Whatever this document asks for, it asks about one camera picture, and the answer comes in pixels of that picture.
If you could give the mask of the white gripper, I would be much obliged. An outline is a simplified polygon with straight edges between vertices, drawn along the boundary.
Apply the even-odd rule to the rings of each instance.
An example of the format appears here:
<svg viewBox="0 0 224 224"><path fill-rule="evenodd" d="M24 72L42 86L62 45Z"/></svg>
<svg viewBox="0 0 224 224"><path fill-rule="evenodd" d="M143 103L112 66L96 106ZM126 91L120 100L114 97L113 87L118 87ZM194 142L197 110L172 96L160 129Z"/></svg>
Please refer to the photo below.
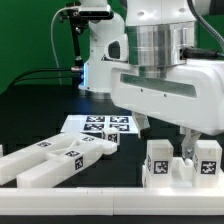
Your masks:
<svg viewBox="0 0 224 224"><path fill-rule="evenodd" d="M185 59L186 37L168 33L124 34L104 48L111 63L111 97L132 111L140 139L148 117L181 126L182 157L192 159L201 133L224 132L224 61Z"/></svg>

